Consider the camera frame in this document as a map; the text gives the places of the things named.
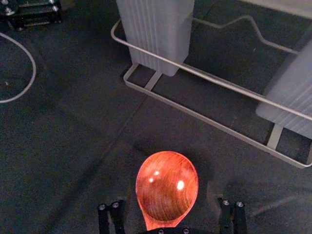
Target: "white plastic container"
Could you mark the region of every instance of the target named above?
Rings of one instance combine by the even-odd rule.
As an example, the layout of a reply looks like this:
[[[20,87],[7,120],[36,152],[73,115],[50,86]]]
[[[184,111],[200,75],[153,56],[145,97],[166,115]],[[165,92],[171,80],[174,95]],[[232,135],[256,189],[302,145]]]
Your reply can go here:
[[[189,53],[194,0],[117,0],[127,41],[177,63]],[[173,76],[178,68],[130,48],[133,62]]]
[[[282,69],[268,87],[267,99],[312,116],[312,40]],[[312,139],[312,122],[261,103],[256,113],[271,122]]]

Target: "metal rod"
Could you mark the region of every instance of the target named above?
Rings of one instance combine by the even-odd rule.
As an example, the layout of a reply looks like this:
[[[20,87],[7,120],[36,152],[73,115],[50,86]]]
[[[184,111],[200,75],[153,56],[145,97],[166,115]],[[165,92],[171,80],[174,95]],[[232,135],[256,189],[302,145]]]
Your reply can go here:
[[[198,68],[196,68],[196,67],[193,67],[193,66],[191,66],[191,65],[188,65],[188,64],[186,64],[186,63],[184,63],[183,65],[186,66],[186,67],[188,67],[188,68],[194,69],[195,71],[201,72],[202,74],[205,74],[205,75],[207,75],[207,76],[210,76],[210,77],[212,77],[212,78],[215,78],[215,79],[217,79],[217,80],[219,80],[219,81],[222,81],[222,82],[224,82],[224,83],[233,85],[233,86],[235,86],[235,87],[237,87],[237,88],[246,90],[247,92],[251,92],[251,93],[253,93],[253,94],[255,94],[255,95],[259,95],[259,96],[265,98],[265,96],[263,96],[263,95],[257,94],[257,93],[255,93],[255,92],[253,92],[253,91],[250,91],[249,89],[246,89],[246,88],[244,88],[244,87],[242,87],[242,86],[239,86],[239,85],[237,85],[237,84],[234,84],[234,83],[232,83],[232,82],[229,82],[229,81],[227,81],[227,80],[225,80],[225,79],[222,79],[222,78],[220,78],[220,77],[217,77],[217,76],[215,76],[215,75],[213,75],[213,74],[210,74],[210,73],[208,73],[208,72],[202,71],[202,70],[200,70],[200,69],[198,69]]]
[[[128,43],[128,42],[126,42],[126,41],[124,41],[124,40],[122,40],[122,39],[116,37],[115,34],[114,34],[114,32],[115,32],[117,26],[119,25],[120,21],[121,21],[121,20],[118,20],[117,23],[113,26],[113,28],[112,28],[112,30],[111,30],[111,37],[112,37],[115,41],[117,41],[117,42],[119,42],[119,43],[121,43],[121,44],[124,44],[124,45],[126,45],[126,46],[128,46],[128,47],[131,47],[131,48],[137,49],[137,50],[139,50],[139,51],[142,51],[142,52],[144,52],[144,53],[146,53],[146,54],[148,54],[148,55],[150,55],[150,56],[153,56],[153,57],[155,57],[155,58],[157,58],[157,59],[160,59],[160,60],[162,60],[162,61],[165,61],[165,62],[167,62],[167,63],[169,63],[169,64],[172,64],[172,65],[174,65],[174,66],[176,66],[176,67],[178,67],[178,68],[180,68],[180,69],[182,69],[182,70],[184,70],[184,71],[187,71],[187,72],[189,72],[189,73],[191,73],[191,74],[194,74],[194,75],[196,75],[196,76],[198,76],[198,77],[201,77],[201,78],[203,78],[203,79],[205,79],[205,80],[208,80],[208,81],[210,81],[210,82],[212,82],[212,83],[214,83],[214,84],[220,85],[220,86],[222,86],[222,87],[224,87],[224,88],[233,90],[233,91],[235,91],[235,92],[237,92],[237,93],[240,93],[240,94],[242,94],[242,95],[248,96],[248,97],[253,98],[253,99],[255,99],[255,100],[264,102],[264,103],[266,103],[266,104],[272,105],[272,106],[277,107],[277,108],[279,108],[279,109],[282,109],[282,110],[284,110],[284,111],[290,112],[290,113],[292,113],[292,114],[294,114],[294,115],[297,115],[297,116],[299,116],[299,117],[302,117],[302,118],[305,118],[305,119],[308,119],[308,120],[311,120],[311,121],[312,121],[312,117],[309,116],[309,115],[303,114],[303,113],[301,113],[301,112],[298,112],[298,111],[293,110],[293,109],[291,109],[291,108],[288,108],[288,107],[286,107],[286,106],[280,105],[280,104],[278,104],[278,103],[276,103],[276,102],[274,102],[274,101],[270,101],[270,100],[264,98],[262,95],[255,94],[254,92],[250,92],[250,91],[247,91],[247,90],[245,90],[245,89],[239,88],[239,87],[237,87],[237,86],[234,86],[234,85],[225,83],[225,82],[223,82],[223,81],[217,80],[217,79],[215,79],[215,78],[213,78],[213,77],[211,77],[211,76],[208,76],[208,75],[206,75],[206,74],[203,74],[202,72],[198,72],[198,71],[196,71],[196,70],[194,70],[194,69],[191,69],[191,68],[188,68],[188,67],[186,67],[186,66],[184,66],[184,65],[181,65],[181,64],[178,64],[178,63],[176,63],[176,62],[173,62],[173,61],[171,61],[171,60],[169,60],[169,59],[167,59],[167,58],[164,58],[164,57],[162,57],[162,56],[156,55],[156,54],[154,54],[154,53],[152,53],[152,52],[150,52],[150,51],[144,50],[144,49],[142,49],[142,48],[140,48],[140,47],[137,47],[137,46],[135,46],[135,45],[132,45],[132,44],[130,44],[130,43]]]
[[[248,20],[251,24],[252,24],[252,27],[253,29],[255,30],[256,34],[257,34],[257,37],[258,39],[263,43],[263,44],[266,44],[270,47],[274,47],[276,49],[279,49],[279,50],[283,50],[283,51],[286,51],[288,53],[292,53],[292,54],[295,54],[295,55],[299,55],[300,52],[299,51],[296,51],[296,50],[293,50],[291,48],[288,48],[288,47],[285,47],[285,46],[282,46],[282,45],[279,45],[279,44],[276,44],[274,42],[271,42],[271,41],[268,41],[266,39],[264,39],[264,37],[262,36],[259,28],[258,28],[258,25],[257,23],[254,21],[253,17],[252,16],[241,16],[241,17],[238,17],[228,23],[225,23],[225,24],[216,24],[216,23],[211,23],[211,22],[208,22],[208,21],[205,21],[205,20],[202,20],[202,19],[197,19],[197,18],[192,18],[194,21],[198,22],[198,23],[202,23],[202,24],[205,24],[205,25],[208,25],[210,27],[213,27],[213,28],[217,28],[217,29],[222,29],[222,28],[225,28],[237,21],[240,21],[240,20]]]

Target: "dark gray floor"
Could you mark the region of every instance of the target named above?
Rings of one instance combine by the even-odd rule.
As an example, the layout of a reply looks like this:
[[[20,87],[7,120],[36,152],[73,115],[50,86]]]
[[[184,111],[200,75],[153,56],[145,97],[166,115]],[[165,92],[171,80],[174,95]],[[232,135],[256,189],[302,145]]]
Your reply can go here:
[[[196,9],[218,23],[251,14],[268,39],[287,46],[311,23],[236,1],[197,2]],[[198,199],[181,225],[217,230],[209,193],[245,201],[250,233],[310,233],[312,170],[297,169],[128,88],[121,78],[130,65],[128,49],[109,35],[117,19],[115,1],[78,2],[60,25],[7,32],[33,54],[38,75],[23,98],[0,106],[0,233],[98,233],[97,205],[125,196],[126,232],[143,231],[135,177],[144,159],[160,150],[183,153],[199,174]],[[186,62],[263,92],[286,55],[245,39],[252,32],[247,25],[234,29],[230,35],[197,25]],[[27,83],[27,57],[2,39],[0,48],[8,58],[1,77],[14,78],[16,86]],[[150,74],[141,68],[136,76]],[[255,115],[256,102],[183,71],[163,76],[154,91],[261,142],[272,127]],[[281,151],[306,153],[309,140],[283,134]]]

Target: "wooden spoon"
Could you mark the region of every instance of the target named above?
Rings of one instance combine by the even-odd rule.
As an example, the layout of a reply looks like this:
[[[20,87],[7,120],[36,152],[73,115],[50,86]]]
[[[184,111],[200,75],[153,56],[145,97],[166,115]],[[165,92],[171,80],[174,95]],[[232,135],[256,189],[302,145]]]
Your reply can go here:
[[[136,178],[136,196],[147,230],[175,227],[193,207],[198,176],[183,155],[163,151],[149,156]]]

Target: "white cable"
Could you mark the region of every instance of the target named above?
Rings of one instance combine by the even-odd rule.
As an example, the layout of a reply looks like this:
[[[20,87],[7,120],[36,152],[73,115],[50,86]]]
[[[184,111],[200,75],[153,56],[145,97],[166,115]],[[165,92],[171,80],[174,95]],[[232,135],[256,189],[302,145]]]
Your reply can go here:
[[[22,95],[24,95],[29,90],[29,88],[32,86],[32,84],[35,81],[37,68],[36,68],[36,63],[35,63],[34,58],[32,57],[31,53],[24,46],[22,46],[19,42],[17,42],[13,38],[10,38],[6,34],[0,33],[0,36],[5,38],[5,39],[8,39],[10,42],[14,43],[19,48],[21,48],[28,55],[28,57],[29,57],[29,59],[30,59],[32,65],[33,65],[33,75],[31,77],[28,85],[26,86],[26,88],[22,92],[20,92],[18,95],[16,95],[15,97],[12,97],[12,98],[9,98],[9,99],[5,99],[5,100],[0,100],[0,104],[1,104],[1,103],[8,103],[8,102],[14,101],[14,100],[20,98]]]

